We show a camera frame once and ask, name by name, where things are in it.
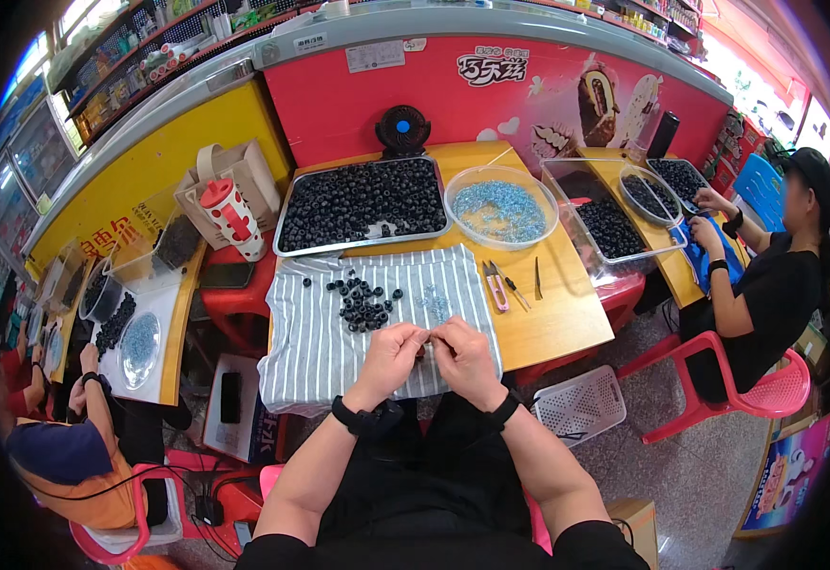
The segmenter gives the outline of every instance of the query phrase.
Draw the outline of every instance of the blue plastic chair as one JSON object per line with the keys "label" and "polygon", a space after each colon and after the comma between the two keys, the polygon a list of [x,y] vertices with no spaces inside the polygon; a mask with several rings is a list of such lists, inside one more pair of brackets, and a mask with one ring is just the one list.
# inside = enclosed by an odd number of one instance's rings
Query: blue plastic chair
{"label": "blue plastic chair", "polygon": [[785,185],[782,176],[762,156],[751,153],[731,187],[757,212],[768,231],[785,229],[782,226]]}

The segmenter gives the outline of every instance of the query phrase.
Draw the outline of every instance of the charger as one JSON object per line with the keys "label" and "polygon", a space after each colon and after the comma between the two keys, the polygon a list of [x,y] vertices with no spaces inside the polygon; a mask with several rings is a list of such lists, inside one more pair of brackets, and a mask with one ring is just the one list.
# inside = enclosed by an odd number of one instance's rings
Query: charger
{"label": "charger", "polygon": [[209,526],[221,526],[225,522],[225,509],[218,499],[209,495],[195,498],[196,516]]}

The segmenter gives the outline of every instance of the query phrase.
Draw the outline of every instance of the refrigerator door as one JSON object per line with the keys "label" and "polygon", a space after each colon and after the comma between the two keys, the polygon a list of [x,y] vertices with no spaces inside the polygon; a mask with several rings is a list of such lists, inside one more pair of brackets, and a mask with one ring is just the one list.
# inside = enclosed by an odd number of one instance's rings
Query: refrigerator door
{"label": "refrigerator door", "polygon": [[0,161],[0,250],[19,266],[24,266],[22,245],[28,240],[38,222],[38,212],[11,167],[9,157]]}
{"label": "refrigerator door", "polygon": [[9,152],[35,203],[43,194],[52,199],[60,182],[76,165],[46,97],[12,137]]}

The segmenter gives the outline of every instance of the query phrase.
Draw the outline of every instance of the red white polka dot cup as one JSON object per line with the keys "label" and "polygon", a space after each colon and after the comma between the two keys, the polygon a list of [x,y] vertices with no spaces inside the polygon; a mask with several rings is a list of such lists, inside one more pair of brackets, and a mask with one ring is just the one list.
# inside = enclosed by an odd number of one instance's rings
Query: red white polka dot cup
{"label": "red white polka dot cup", "polygon": [[210,180],[200,198],[200,206],[206,211],[221,234],[238,248],[247,261],[260,258],[264,242],[247,203],[234,187],[234,180],[222,178]]}

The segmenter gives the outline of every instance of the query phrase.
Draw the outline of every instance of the gray striped t-shirt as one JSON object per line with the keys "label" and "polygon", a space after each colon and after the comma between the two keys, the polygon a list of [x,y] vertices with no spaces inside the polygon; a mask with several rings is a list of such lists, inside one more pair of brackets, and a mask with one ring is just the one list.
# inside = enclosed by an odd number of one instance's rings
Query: gray striped t-shirt
{"label": "gray striped t-shirt", "polygon": [[[488,336],[491,358],[498,377],[502,375],[485,281],[478,275],[475,255],[465,245],[390,256],[299,257],[284,260],[266,295],[272,309],[272,350],[256,367],[260,371],[260,398],[266,409],[276,414],[316,416],[357,379],[371,333],[350,332],[339,316],[342,296],[338,291],[326,290],[329,282],[347,281],[350,269],[372,289],[383,287],[383,296],[368,301],[391,299],[397,288],[405,293],[393,302],[386,325],[405,321],[432,328],[441,324],[439,317],[444,314],[462,316]],[[305,277],[313,281],[311,286],[302,285]],[[431,310],[444,304],[438,299],[445,299],[445,311]],[[447,391],[449,386],[440,377],[428,344],[425,357],[416,361],[409,380],[394,398],[422,398]]]}

